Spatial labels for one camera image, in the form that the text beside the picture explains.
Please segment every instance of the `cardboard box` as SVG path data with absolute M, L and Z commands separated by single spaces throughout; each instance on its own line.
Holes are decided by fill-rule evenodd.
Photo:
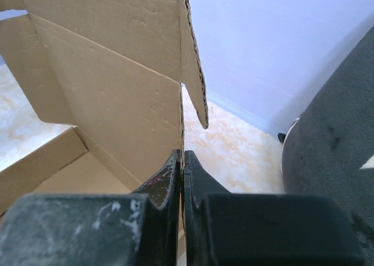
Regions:
M 204 128 L 188 0 L 0 0 L 0 53 L 38 117 L 70 128 L 0 172 L 0 215 L 28 192 L 128 193 L 183 150 L 181 83 Z

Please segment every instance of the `white wall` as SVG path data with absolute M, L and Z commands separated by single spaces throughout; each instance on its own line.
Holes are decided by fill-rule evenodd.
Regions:
M 208 98 L 285 132 L 374 26 L 374 0 L 190 0 Z

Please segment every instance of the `floor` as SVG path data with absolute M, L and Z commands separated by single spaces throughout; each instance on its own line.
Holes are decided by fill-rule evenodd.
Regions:
M 279 142 L 208 103 L 210 126 L 203 130 L 183 90 L 185 149 L 193 150 L 204 168 L 231 192 L 283 193 Z M 66 128 L 41 122 L 7 66 L 0 65 L 0 170 Z

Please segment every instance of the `gray fabric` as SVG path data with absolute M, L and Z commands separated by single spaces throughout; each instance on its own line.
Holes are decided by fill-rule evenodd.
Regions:
M 366 265 L 374 265 L 374 28 L 326 82 L 290 131 L 282 171 L 289 194 L 335 199 Z

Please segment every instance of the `open cardboard box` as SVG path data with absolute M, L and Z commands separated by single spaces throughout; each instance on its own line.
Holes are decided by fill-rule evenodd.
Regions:
M 29 192 L 137 188 L 183 151 L 182 82 L 207 128 L 188 0 L 0 0 L 8 9 L 29 14 L 0 22 L 0 53 L 38 117 L 72 128 L 0 172 L 0 215 Z

